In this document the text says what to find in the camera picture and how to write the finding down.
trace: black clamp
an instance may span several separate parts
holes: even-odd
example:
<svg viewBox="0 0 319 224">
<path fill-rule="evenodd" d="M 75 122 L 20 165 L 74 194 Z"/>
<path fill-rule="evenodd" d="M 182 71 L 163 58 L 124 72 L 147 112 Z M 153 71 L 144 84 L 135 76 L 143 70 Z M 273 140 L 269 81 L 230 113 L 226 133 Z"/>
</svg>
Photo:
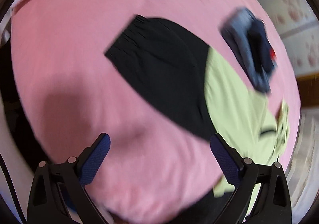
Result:
<svg viewBox="0 0 319 224">
<path fill-rule="evenodd" d="M 66 207 L 70 200 L 83 224 L 108 224 L 84 189 L 92 182 L 110 149 L 110 137 L 102 133 L 81 155 L 63 164 L 41 162 L 33 179 L 28 201 L 27 224 L 76 224 Z M 288 185 L 280 163 L 272 166 L 255 164 L 242 158 L 216 134 L 211 150 L 227 181 L 236 190 L 219 217 L 212 224 L 238 224 L 250 202 L 255 184 L 261 188 L 247 224 L 291 224 L 291 202 Z"/>
</svg>

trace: pink fabric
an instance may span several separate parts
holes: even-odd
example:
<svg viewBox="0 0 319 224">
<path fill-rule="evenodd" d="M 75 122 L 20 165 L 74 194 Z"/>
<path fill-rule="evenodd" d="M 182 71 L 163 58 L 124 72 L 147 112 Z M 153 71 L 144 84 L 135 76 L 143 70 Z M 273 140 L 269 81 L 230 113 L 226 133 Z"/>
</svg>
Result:
<svg viewBox="0 0 319 224">
<path fill-rule="evenodd" d="M 111 150 L 88 192 L 124 219 L 159 223 L 202 197 L 221 176 L 209 144 L 173 124 L 124 81 L 103 55 L 134 14 L 164 17 L 218 50 L 251 88 L 219 27 L 236 7 L 263 19 L 278 68 L 270 110 L 284 98 L 296 140 L 300 100 L 283 43 L 257 0 L 27 0 L 12 18 L 12 60 L 23 107 L 56 162 L 78 155 L 101 132 Z"/>
</svg>

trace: navy blue fabric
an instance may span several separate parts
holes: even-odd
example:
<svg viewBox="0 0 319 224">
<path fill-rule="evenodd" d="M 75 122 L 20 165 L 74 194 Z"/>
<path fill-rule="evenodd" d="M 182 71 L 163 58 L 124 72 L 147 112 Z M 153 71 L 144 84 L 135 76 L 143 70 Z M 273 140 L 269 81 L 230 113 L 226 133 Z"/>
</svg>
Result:
<svg viewBox="0 0 319 224">
<path fill-rule="evenodd" d="M 275 65 L 270 55 L 272 46 L 267 39 L 264 23 L 258 19 L 254 19 L 247 32 L 247 38 L 256 71 L 260 73 L 264 69 L 266 73 L 270 74 L 274 70 Z"/>
<path fill-rule="evenodd" d="M 267 93 L 270 91 L 269 78 L 272 71 L 266 72 L 263 67 L 256 70 L 248 40 L 248 31 L 254 20 L 256 18 L 249 9 L 238 9 L 224 24 L 221 29 L 221 35 L 233 51 L 255 90 Z"/>
<path fill-rule="evenodd" d="M 105 134 L 82 167 L 81 176 L 79 178 L 82 186 L 90 184 L 93 181 L 110 147 L 110 136 Z"/>
<path fill-rule="evenodd" d="M 233 184 L 235 187 L 238 187 L 240 184 L 240 169 L 235 164 L 232 157 L 228 154 L 227 150 L 224 148 L 223 144 L 216 135 L 211 137 L 211 151 L 213 152 L 218 165 L 221 167 L 227 182 Z"/>
</svg>

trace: floral wallpaper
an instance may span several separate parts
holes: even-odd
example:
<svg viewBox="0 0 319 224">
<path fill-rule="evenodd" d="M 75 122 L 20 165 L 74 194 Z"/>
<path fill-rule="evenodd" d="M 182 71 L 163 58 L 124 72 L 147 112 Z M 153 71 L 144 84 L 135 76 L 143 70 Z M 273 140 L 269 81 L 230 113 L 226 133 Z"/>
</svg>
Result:
<svg viewBox="0 0 319 224">
<path fill-rule="evenodd" d="M 276 27 L 296 76 L 319 72 L 319 21 L 306 0 L 258 0 Z"/>
</svg>

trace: light green fabric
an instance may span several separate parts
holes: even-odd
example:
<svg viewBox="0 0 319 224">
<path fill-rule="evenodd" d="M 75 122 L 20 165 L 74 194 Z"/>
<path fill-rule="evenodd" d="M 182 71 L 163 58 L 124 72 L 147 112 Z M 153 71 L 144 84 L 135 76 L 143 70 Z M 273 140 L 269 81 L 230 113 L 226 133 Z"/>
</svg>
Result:
<svg viewBox="0 0 319 224">
<path fill-rule="evenodd" d="M 282 123 L 276 123 L 268 110 L 266 95 L 250 90 L 232 66 L 210 48 L 206 61 L 205 99 L 211 120 L 218 133 L 239 154 L 251 158 L 256 164 L 272 165 L 286 147 L 289 125 L 288 106 L 283 103 Z M 260 136 L 263 130 L 277 130 Z M 256 185 L 248 211 L 258 195 Z M 214 187 L 214 196 L 234 190 L 225 177 Z"/>
</svg>

